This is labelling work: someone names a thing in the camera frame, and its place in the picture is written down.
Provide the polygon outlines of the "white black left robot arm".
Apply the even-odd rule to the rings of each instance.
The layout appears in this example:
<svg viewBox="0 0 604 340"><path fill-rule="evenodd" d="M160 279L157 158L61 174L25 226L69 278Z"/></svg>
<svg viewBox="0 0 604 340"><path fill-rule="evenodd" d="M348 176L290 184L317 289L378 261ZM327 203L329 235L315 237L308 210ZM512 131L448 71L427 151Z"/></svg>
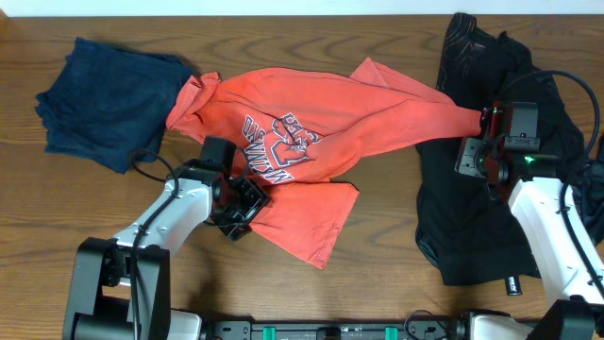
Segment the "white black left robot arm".
<svg viewBox="0 0 604 340"><path fill-rule="evenodd" d="M135 222L77 249L63 338L201 338L201 316L171 306L171 260L202 224L241 238L269 200L258 183L232 178L222 162L190 160L172 169Z"/></svg>

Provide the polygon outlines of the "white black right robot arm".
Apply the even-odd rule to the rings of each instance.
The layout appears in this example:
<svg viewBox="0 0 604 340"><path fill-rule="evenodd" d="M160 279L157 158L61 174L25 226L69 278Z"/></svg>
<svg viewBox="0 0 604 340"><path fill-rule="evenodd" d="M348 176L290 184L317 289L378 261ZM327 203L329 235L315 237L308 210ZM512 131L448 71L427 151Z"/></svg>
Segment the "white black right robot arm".
<svg viewBox="0 0 604 340"><path fill-rule="evenodd" d="M458 173L485 179L506 200L524 232L545 288L548 310L534 326L506 314L475 312L467 339L590 339L603 333L603 262L584 228L570 188L556 176L559 159L536 140L466 138Z"/></svg>

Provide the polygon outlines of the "orange printed t-shirt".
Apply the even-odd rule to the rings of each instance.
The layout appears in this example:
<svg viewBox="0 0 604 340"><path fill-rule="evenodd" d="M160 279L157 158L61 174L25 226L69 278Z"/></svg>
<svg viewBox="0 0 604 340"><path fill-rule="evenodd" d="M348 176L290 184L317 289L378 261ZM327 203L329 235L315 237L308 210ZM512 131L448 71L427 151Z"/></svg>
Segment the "orange printed t-shirt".
<svg viewBox="0 0 604 340"><path fill-rule="evenodd" d="M481 130L478 110L371 59L350 76L286 68L193 76L166 125L240 147L238 164L270 196L252 230L317 268L359 195L341 174L364 157Z"/></svg>

